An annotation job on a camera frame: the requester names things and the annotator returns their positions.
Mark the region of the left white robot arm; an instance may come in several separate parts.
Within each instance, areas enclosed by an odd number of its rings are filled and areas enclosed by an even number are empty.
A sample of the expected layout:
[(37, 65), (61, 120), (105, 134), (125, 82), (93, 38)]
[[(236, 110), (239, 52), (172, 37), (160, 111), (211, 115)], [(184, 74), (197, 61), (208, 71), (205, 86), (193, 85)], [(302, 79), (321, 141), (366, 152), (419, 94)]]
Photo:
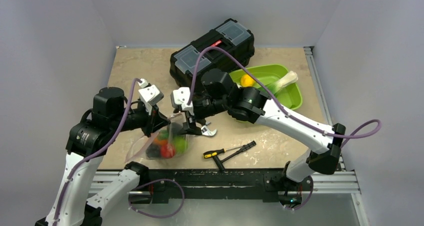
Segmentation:
[(144, 190), (149, 185), (148, 167), (128, 163), (118, 178), (96, 195), (89, 197), (92, 181), (105, 153), (78, 167), (71, 179), (68, 175), (79, 161), (93, 155), (112, 139), (125, 112), (124, 91), (117, 87), (102, 88), (94, 96), (92, 119), (85, 113), (71, 130), (66, 145), (66, 165), (60, 187), (68, 183), (64, 195), (60, 193), (49, 214), (36, 225), (101, 225), (104, 217), (131, 189)]

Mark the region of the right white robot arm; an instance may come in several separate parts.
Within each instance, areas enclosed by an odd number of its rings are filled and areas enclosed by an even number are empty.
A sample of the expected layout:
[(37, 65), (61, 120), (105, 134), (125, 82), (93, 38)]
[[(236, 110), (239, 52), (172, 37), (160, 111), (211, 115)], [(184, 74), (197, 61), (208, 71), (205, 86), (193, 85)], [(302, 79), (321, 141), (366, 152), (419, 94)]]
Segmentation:
[(200, 135), (196, 122), (227, 112), (232, 118), (275, 129), (308, 147), (308, 151), (285, 166), (281, 184), (293, 189), (317, 172), (332, 175), (341, 155), (346, 128), (318, 123), (285, 108), (273, 94), (254, 87), (238, 87), (228, 73), (212, 69), (202, 77), (206, 94), (194, 99), (189, 87), (180, 87), (171, 94), (172, 106), (184, 112), (186, 134)]

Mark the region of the toy black grapes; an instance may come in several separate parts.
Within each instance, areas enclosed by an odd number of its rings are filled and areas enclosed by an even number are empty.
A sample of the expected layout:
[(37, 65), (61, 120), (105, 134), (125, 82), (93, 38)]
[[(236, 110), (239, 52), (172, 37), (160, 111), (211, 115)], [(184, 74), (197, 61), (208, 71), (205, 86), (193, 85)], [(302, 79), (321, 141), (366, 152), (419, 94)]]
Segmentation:
[(161, 146), (156, 144), (149, 145), (145, 151), (145, 155), (148, 159), (161, 158)]

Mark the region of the clear zip top bag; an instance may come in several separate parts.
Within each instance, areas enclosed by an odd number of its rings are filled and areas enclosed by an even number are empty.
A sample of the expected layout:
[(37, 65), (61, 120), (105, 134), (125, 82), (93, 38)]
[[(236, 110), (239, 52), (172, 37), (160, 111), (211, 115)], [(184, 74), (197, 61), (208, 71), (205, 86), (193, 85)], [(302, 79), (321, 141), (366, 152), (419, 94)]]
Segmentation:
[(162, 127), (150, 137), (141, 135), (134, 140), (127, 152), (125, 161), (137, 159), (165, 160), (177, 158), (189, 151), (192, 136), (182, 134), (183, 123), (186, 121), (182, 113), (173, 114), (170, 124)]

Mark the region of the toy purple eggplant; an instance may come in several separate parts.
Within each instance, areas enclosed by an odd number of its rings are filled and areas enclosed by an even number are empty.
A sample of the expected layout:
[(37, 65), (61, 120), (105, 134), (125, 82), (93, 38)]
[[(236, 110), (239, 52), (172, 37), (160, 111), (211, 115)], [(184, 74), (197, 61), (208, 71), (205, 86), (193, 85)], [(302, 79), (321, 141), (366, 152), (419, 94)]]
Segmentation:
[(179, 132), (183, 129), (183, 125), (177, 122), (171, 122), (167, 126), (168, 138), (173, 139), (179, 135)]

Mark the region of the toy orange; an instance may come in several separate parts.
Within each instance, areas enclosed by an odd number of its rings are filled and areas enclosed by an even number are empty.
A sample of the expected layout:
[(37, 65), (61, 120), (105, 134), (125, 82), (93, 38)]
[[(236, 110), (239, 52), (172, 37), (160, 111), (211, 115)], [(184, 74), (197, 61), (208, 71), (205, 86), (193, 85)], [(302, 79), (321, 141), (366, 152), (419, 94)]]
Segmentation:
[(158, 146), (160, 146), (160, 147), (162, 147), (162, 146), (167, 146), (168, 145), (168, 138), (159, 138), (159, 137), (156, 137), (154, 140), (153, 140), (153, 142), (152, 142), (154, 145), (158, 145)]

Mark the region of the toy green apple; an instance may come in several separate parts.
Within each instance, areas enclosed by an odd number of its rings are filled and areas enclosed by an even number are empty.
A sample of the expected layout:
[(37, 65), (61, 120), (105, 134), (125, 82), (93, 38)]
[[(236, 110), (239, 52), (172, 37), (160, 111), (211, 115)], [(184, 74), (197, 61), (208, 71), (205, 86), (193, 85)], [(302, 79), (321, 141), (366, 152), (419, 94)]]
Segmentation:
[(175, 137), (173, 140), (173, 144), (175, 146), (175, 150), (177, 154), (182, 154), (186, 152), (189, 145), (185, 137)]

